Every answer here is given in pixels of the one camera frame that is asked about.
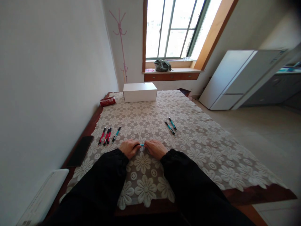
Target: backpack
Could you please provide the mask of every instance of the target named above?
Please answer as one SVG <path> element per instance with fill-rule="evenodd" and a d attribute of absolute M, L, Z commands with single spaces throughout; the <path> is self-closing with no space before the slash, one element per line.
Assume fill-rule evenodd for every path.
<path fill-rule="evenodd" d="M 167 72 L 167 71 L 171 71 L 172 70 L 172 66 L 170 65 L 170 63 L 167 60 L 156 60 L 154 62 L 154 64 L 156 65 L 155 70 L 158 72 Z"/>

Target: black sleeve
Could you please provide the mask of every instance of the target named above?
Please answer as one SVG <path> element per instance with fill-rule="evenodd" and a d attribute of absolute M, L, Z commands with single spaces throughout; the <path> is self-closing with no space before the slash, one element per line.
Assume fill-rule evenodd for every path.
<path fill-rule="evenodd" d="M 191 225 L 255 225 L 184 153 L 171 149 L 161 163 L 181 212 Z"/>
<path fill-rule="evenodd" d="M 103 154 L 44 225 L 111 222 L 126 177 L 128 158 L 119 150 Z"/>

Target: white box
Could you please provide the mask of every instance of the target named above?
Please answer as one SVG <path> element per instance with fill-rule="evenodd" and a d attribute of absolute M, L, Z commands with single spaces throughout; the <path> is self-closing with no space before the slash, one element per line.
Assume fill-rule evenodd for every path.
<path fill-rule="evenodd" d="M 157 87 L 153 83 L 128 83 L 123 86 L 124 101 L 154 101 L 157 98 Z"/>

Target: lace tablecloth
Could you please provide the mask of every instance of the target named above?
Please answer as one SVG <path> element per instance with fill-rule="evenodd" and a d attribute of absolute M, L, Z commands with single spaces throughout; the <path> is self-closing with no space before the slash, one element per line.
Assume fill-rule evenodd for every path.
<path fill-rule="evenodd" d="M 185 153 L 221 190 L 257 186 L 266 189 L 272 183 L 287 188 L 266 166 L 179 90 L 158 91 L 156 101 L 125 103 L 123 93 L 111 93 L 116 104 L 106 106 L 97 122 L 94 140 L 80 167 L 75 169 L 66 193 L 92 168 L 103 153 L 112 151 L 130 138 L 142 144 L 146 139 L 159 140 L 167 150 L 174 148 Z M 173 120 L 174 136 L 164 120 Z M 112 126 L 111 138 L 116 141 L 98 146 L 105 126 Z M 118 207 L 144 203 L 149 207 L 153 199 L 175 196 L 163 175 L 163 166 L 142 147 L 126 167 L 128 172 L 118 200 Z"/>

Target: person's right hand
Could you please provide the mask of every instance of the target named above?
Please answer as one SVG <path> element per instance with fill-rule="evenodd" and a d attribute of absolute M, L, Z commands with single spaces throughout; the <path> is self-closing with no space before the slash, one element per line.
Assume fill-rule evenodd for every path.
<path fill-rule="evenodd" d="M 158 140 L 146 140 L 144 142 L 144 147 L 148 148 L 150 154 L 159 161 L 168 152 L 164 145 Z"/>

